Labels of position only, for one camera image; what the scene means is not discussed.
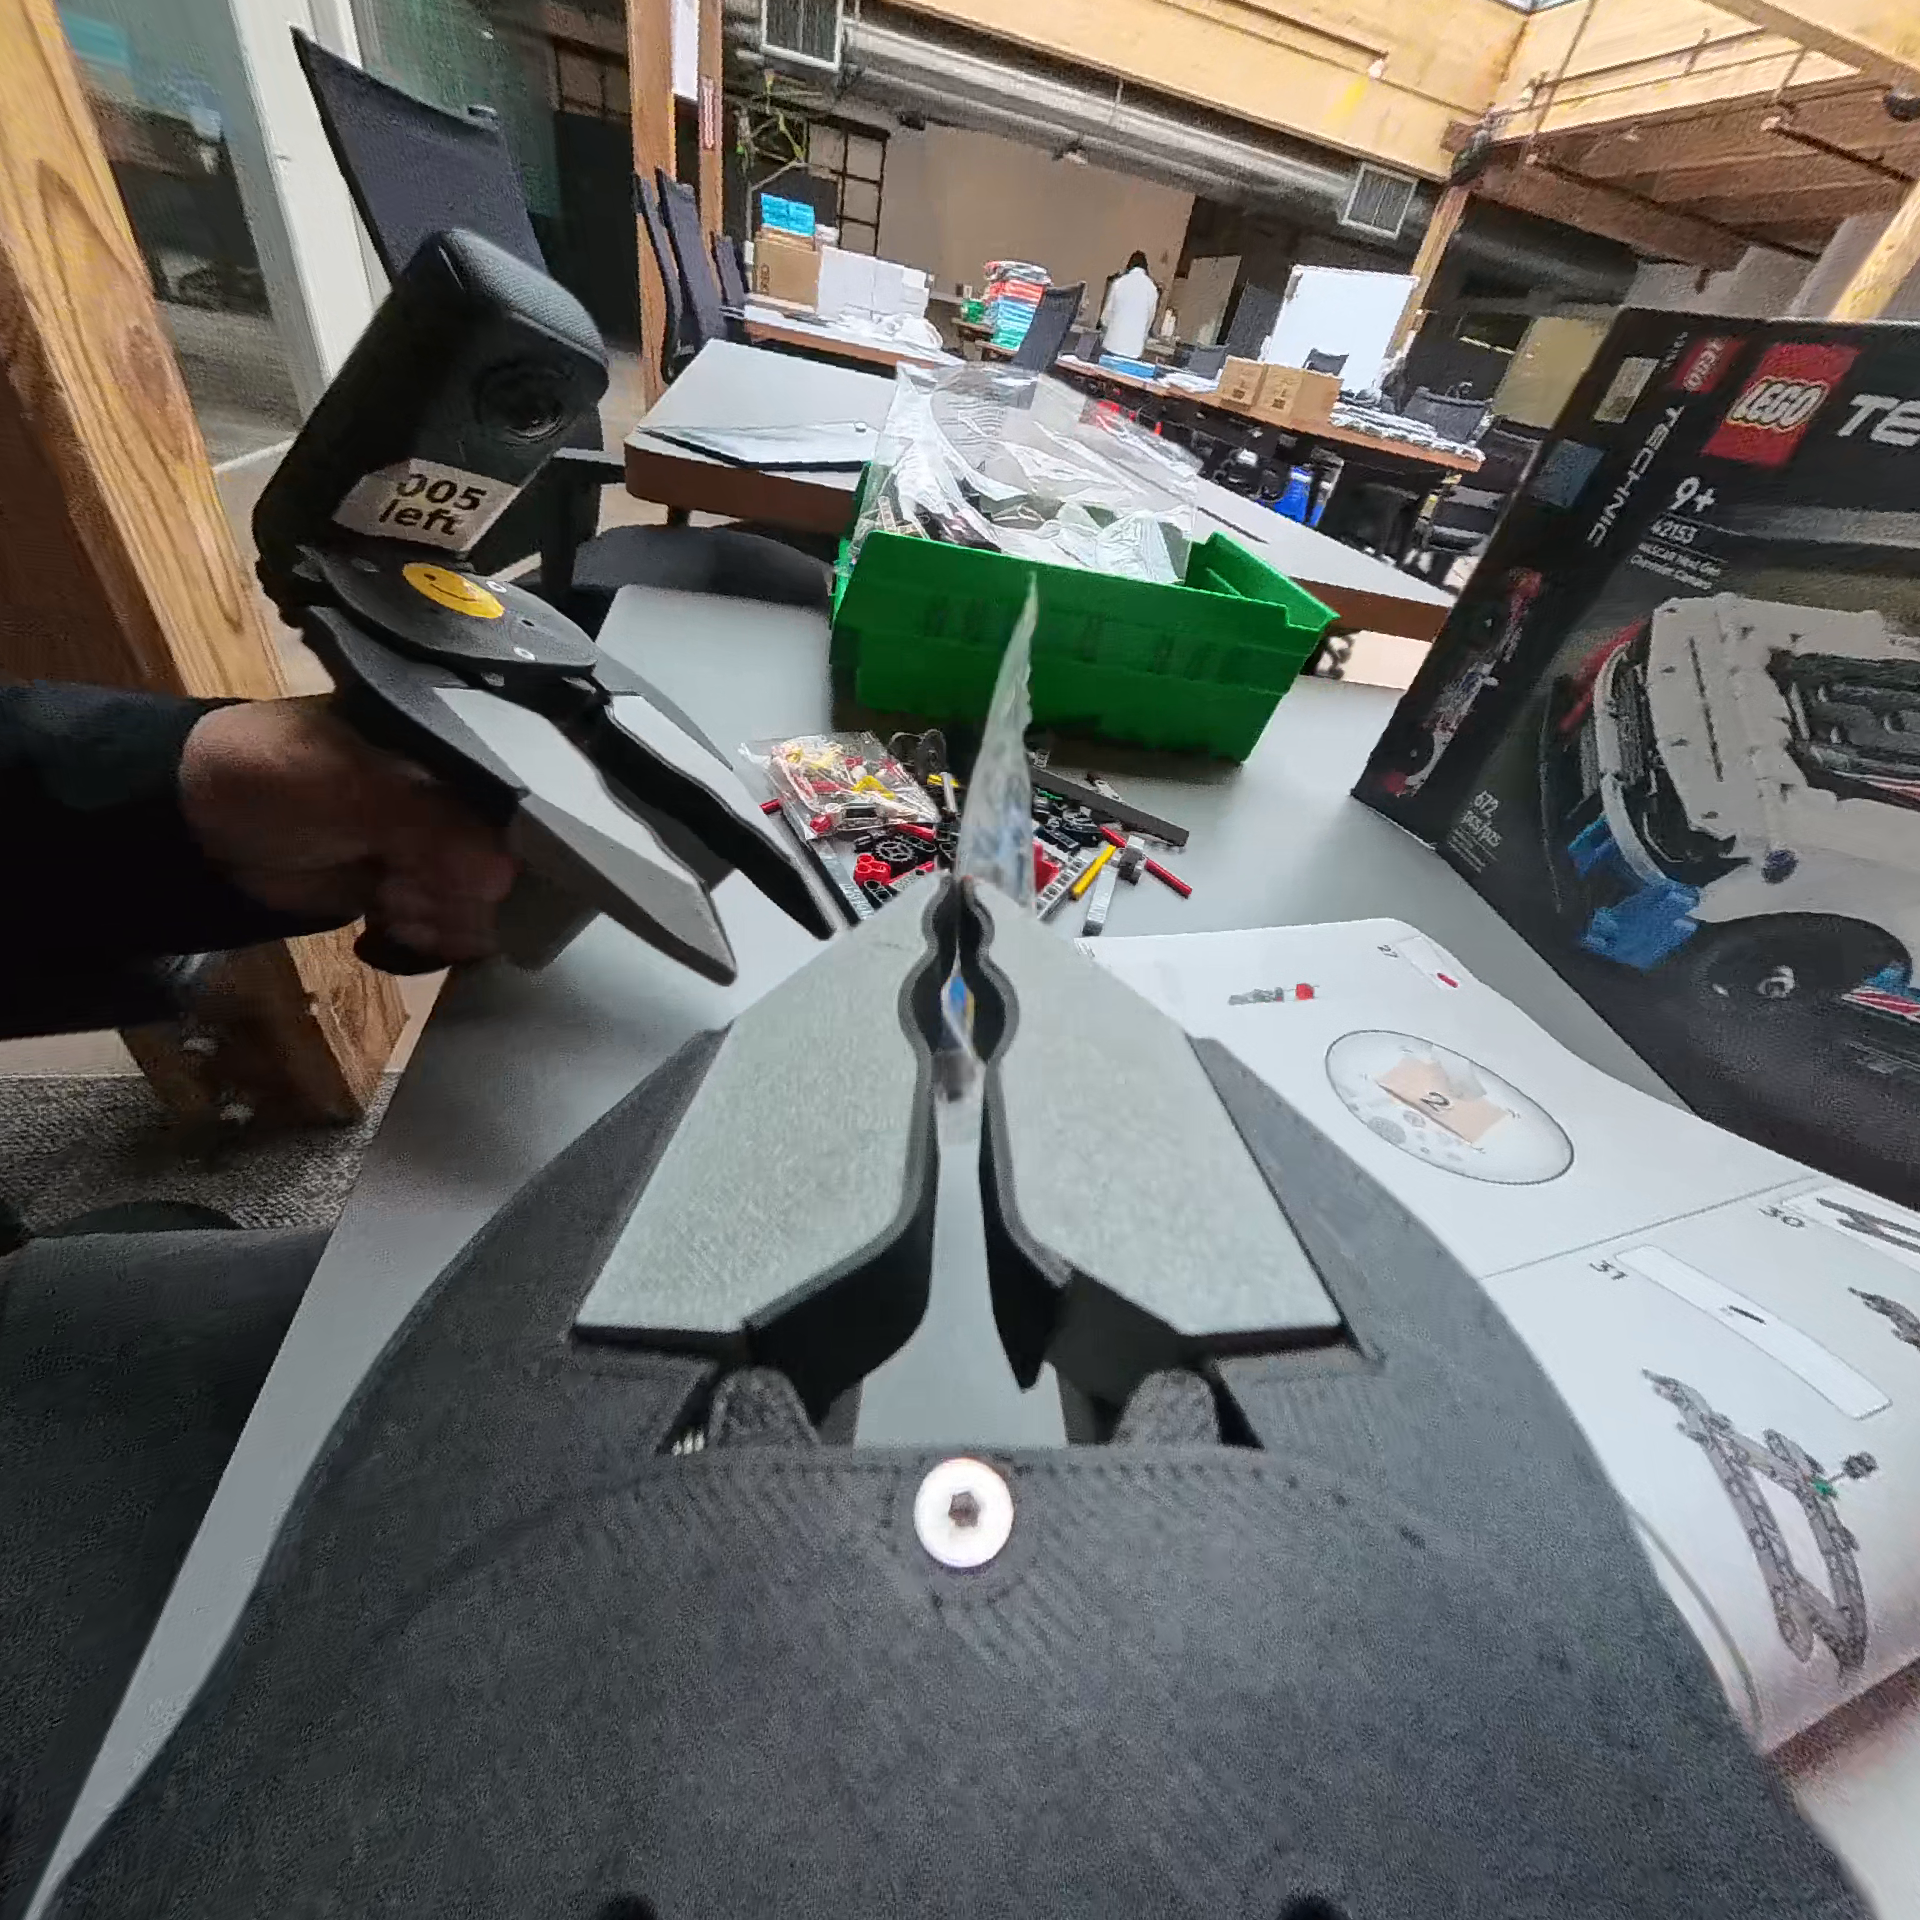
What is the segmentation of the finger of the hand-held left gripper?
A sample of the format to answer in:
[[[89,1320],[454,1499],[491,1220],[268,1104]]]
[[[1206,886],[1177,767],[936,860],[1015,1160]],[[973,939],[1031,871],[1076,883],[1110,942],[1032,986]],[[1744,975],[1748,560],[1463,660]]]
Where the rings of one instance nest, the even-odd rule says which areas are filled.
[[[553,723],[478,687],[439,687],[441,707],[512,775],[509,842],[550,888],[617,920],[716,986],[736,955],[709,884]]]
[[[600,663],[574,714],[574,744],[701,884],[736,874],[814,939],[840,928],[736,762],[661,687]]]

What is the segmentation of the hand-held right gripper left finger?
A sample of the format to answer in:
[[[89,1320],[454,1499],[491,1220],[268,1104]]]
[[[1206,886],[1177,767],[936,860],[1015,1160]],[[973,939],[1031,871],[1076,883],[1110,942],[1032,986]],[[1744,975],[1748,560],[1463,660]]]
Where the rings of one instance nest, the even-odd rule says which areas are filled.
[[[579,1336],[777,1372],[812,1418],[901,1350],[928,1306],[944,911],[944,879],[912,886],[732,1021]]]

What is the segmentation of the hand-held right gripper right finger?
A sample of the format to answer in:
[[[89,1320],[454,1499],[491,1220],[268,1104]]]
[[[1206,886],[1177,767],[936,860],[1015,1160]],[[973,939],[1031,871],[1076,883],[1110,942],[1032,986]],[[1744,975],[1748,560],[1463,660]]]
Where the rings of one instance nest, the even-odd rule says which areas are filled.
[[[1019,1384],[1079,1395],[1341,1344],[1341,1315],[1193,1038],[967,879],[991,1317]]]

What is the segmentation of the colourful brick model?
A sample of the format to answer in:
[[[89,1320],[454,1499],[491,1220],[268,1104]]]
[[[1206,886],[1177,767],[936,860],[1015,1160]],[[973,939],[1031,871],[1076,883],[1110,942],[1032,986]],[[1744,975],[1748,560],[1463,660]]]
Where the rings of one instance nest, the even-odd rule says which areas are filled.
[[[1015,626],[999,659],[944,895],[944,975],[935,998],[935,1087],[942,1102],[969,1100],[981,1074],[975,990],[969,986],[969,911],[975,886],[989,884],[1015,904],[1032,904],[1037,893],[1032,767],[1024,744],[1032,717],[1029,672],[1037,622],[1039,574],[1029,566]]]

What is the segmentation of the person's left forearm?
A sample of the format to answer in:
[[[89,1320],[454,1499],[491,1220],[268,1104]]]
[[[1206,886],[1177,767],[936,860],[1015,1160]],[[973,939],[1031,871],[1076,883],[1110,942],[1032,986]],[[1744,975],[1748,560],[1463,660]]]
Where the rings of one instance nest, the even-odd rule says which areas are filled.
[[[169,1016],[231,898],[187,830],[213,707],[67,683],[1,690],[1,1034]]]

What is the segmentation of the clear bag of lego parts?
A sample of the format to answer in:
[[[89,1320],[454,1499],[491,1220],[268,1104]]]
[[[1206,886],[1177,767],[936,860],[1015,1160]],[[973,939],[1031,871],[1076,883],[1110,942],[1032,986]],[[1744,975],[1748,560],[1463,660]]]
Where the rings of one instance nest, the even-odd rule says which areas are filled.
[[[939,830],[921,779],[876,733],[801,733],[747,740],[739,756],[767,784],[787,821],[820,842],[837,835]]]

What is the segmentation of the long dark grey lego plate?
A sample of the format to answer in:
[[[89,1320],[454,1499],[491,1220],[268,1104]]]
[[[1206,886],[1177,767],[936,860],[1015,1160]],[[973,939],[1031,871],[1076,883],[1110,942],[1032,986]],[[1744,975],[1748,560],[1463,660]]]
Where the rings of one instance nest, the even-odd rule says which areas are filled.
[[[1142,832],[1161,842],[1165,848],[1189,846],[1189,830],[1184,826],[1092,787],[1091,781],[1071,779],[1048,765],[1043,765],[1032,767],[1031,784],[1037,795],[1048,795],[1068,807],[1084,808],[1096,823],[1115,826],[1125,832]]]

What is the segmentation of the black lego set box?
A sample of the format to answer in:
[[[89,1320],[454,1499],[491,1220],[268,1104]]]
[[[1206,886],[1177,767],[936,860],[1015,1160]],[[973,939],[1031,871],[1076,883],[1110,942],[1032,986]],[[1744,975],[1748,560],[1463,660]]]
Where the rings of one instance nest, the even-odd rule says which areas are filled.
[[[1913,1210],[1915,323],[1624,308],[1352,797],[1694,1114]]]

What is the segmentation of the person's left hand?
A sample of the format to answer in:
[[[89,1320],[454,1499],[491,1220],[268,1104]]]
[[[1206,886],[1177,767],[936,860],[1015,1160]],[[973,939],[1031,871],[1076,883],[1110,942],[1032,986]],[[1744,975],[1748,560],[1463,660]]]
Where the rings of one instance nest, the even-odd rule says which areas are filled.
[[[502,830],[324,699],[209,709],[177,764],[183,823],[255,903],[365,928],[437,965],[497,949],[516,879]]]

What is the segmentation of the white instruction booklet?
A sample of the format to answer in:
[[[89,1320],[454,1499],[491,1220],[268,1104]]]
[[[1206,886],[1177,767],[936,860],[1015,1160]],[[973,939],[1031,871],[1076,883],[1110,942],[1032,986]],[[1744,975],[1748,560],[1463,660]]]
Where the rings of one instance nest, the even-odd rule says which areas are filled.
[[[1764,1748],[1915,1666],[1910,1210],[1590,1068],[1404,920],[1081,949],[1475,1272]]]

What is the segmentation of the black mesh office chair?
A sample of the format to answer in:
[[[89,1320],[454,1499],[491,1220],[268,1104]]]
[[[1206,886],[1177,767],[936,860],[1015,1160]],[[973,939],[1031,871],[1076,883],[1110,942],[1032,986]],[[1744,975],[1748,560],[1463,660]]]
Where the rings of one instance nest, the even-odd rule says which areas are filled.
[[[444,229],[468,229],[544,267],[496,122],[422,103],[302,31],[294,53],[389,274]],[[622,484],[624,461],[608,450],[599,414],[587,414],[566,437],[566,450],[494,522],[470,560],[487,574],[509,572],[587,632],[599,632],[617,591],[636,586],[828,610],[829,566],[750,528],[620,523],[600,530],[604,494]]]

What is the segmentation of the small black wheel assembly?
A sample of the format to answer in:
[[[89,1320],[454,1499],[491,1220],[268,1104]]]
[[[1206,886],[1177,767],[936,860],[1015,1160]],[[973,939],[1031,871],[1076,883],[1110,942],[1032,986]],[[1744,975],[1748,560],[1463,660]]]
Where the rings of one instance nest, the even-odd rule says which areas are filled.
[[[948,762],[942,731],[894,733],[880,735],[880,740],[933,795],[942,814],[936,832],[926,837],[861,832],[808,842],[787,821],[777,800],[767,795],[761,805],[771,826],[780,823],[790,830],[849,923],[865,920],[915,884],[953,871],[961,807],[969,792]],[[1044,756],[1032,759],[1032,767],[1043,765],[1048,765]],[[1118,789],[1101,775],[1062,775],[1091,781],[1119,797]],[[1035,789],[1031,790],[1031,805],[1037,884],[1032,904],[1043,920],[1076,917],[1084,938],[1094,939],[1107,931],[1112,900],[1125,886],[1148,879],[1179,900],[1193,895],[1189,878],[1168,863],[1168,855],[1187,848],[1165,848],[1142,832],[1096,823],[1084,808],[1037,795]]]

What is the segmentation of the black flat sheet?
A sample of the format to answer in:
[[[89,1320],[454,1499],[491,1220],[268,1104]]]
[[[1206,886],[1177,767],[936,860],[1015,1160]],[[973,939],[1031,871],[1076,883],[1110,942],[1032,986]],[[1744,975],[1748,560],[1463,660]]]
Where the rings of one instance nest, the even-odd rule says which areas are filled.
[[[860,472],[880,445],[861,420],[787,424],[643,424],[636,442],[756,472]]]

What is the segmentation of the grey background table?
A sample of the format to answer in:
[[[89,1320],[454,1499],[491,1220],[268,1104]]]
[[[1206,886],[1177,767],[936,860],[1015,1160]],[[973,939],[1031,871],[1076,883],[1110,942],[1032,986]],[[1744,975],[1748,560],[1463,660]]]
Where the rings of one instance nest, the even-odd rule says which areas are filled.
[[[662,442],[665,428],[878,428],[894,382],[798,357],[710,343],[638,420],[622,447],[624,484],[671,511],[705,511],[801,536],[844,536],[854,522],[856,479],[846,472],[750,471]],[[1432,639],[1453,600],[1432,586],[1373,560],[1209,479],[1193,487],[1200,523],[1229,528],[1248,548],[1334,610],[1339,626]]]

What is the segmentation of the green plastic bin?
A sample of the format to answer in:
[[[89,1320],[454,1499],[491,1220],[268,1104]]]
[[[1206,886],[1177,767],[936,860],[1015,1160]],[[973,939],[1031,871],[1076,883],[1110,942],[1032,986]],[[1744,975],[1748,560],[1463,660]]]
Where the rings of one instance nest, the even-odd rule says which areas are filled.
[[[1334,626],[1174,476],[1017,476],[936,452],[865,467],[840,544],[829,668],[878,714],[981,723],[1013,639],[1044,728],[1246,762]]]

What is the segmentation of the pile of clear plastic bags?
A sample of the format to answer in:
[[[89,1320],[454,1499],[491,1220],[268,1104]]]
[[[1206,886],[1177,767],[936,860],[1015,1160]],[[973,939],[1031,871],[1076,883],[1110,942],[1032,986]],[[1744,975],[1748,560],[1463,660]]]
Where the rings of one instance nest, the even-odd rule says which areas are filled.
[[[1182,586],[1197,478],[1189,450],[1052,375],[902,367],[838,574],[888,535]]]

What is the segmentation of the person's leg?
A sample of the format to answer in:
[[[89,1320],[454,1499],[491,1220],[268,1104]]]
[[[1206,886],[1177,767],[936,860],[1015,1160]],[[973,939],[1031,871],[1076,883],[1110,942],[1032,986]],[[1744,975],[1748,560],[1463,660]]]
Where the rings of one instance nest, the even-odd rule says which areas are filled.
[[[4,1255],[4,1915],[27,1911],[326,1244],[158,1203]]]

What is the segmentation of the long wooden table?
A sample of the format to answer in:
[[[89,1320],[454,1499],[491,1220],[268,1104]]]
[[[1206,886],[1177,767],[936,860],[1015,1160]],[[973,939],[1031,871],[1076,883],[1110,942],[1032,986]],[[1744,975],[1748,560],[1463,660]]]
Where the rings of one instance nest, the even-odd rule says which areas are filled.
[[[1397,428],[1373,429],[1366,423],[1279,423],[1264,419],[1259,415],[1259,412],[1249,412],[1248,406],[1240,406],[1232,399],[1223,399],[1216,391],[1177,388],[1171,387],[1165,380],[1142,380],[1135,375],[1118,373],[1115,367],[1087,363],[1075,355],[1062,355],[1052,365],[1052,373],[1055,378],[1076,380],[1091,387],[1094,394],[1125,394],[1131,399],[1155,399],[1165,406],[1184,406],[1187,412],[1200,414],[1203,419],[1216,423],[1272,424],[1277,432],[1300,442],[1355,447],[1371,458],[1430,467],[1441,472],[1478,472],[1485,467],[1484,450],[1472,443],[1453,443],[1446,439],[1414,439]]]

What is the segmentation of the white panel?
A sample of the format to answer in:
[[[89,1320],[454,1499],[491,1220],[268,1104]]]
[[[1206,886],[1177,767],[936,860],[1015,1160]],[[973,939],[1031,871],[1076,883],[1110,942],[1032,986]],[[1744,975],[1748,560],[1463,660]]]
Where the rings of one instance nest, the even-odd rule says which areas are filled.
[[[1344,383],[1371,388],[1416,286],[1411,271],[1293,267],[1276,335],[1281,363],[1302,365],[1309,352],[1339,357]]]

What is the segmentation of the wooden post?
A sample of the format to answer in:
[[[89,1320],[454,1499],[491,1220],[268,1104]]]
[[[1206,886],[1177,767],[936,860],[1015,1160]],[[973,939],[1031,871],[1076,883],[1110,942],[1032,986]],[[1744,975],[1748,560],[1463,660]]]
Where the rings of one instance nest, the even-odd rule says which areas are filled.
[[[281,696],[233,536],[57,6],[1,5],[1,669]],[[342,931],[223,960],[209,1038],[124,1027],[177,1114],[349,1123],[404,1028]]]
[[[724,210],[723,85],[724,6],[719,3],[625,3],[625,61],[630,104],[630,172],[638,198],[640,383],[643,406],[665,391],[675,350],[678,259],[665,235],[657,187],[683,178],[695,186],[704,237]],[[693,56],[693,172],[678,168],[680,60]]]

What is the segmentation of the silver air duct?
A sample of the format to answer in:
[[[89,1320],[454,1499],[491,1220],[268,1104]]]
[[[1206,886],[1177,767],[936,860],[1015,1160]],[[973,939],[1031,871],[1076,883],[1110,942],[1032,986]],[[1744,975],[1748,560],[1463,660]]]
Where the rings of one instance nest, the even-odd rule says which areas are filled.
[[[846,18],[840,76],[847,93],[928,124],[995,133],[1216,204],[1271,208],[1395,251],[1416,247],[1441,197],[1400,166],[1062,61],[996,54],[981,35],[912,28],[901,13]]]

